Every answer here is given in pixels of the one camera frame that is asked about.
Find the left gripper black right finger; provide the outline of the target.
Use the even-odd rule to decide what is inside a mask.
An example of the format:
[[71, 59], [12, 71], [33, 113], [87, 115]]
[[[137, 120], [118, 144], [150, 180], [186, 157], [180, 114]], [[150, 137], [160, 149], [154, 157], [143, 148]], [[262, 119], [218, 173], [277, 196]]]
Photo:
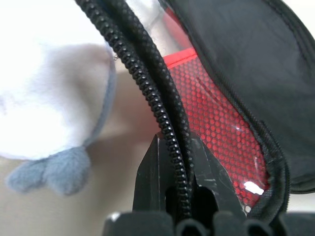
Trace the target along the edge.
[[193, 139], [195, 194], [193, 205], [202, 213], [229, 211], [245, 214], [227, 170], [201, 139]]

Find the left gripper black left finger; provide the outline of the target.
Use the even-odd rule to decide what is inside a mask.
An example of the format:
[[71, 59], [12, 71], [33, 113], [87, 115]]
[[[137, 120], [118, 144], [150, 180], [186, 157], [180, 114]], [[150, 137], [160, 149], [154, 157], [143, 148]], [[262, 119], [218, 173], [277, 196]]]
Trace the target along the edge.
[[155, 134], [137, 171], [134, 209], [176, 214], [176, 198], [174, 168], [166, 140], [161, 134]]

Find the red and black paddle case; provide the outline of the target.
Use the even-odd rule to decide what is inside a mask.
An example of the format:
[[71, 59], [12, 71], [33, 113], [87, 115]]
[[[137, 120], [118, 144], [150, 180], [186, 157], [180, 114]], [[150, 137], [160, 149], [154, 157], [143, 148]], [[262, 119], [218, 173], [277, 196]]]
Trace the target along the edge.
[[[129, 70], [173, 162], [181, 218], [192, 216], [196, 154], [173, 77], [125, 0], [75, 0]], [[315, 192], [315, 40], [282, 0], [166, 0], [207, 74], [250, 126], [269, 189], [250, 212]]]

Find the white blue cloth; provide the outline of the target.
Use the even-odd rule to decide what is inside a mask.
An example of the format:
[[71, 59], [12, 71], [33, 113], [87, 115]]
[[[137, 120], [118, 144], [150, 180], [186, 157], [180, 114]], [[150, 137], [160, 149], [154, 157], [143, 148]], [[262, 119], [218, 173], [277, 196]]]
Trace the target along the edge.
[[115, 88], [105, 41], [0, 47], [0, 157], [21, 160], [7, 186], [79, 192], [91, 168], [87, 147], [106, 122]]

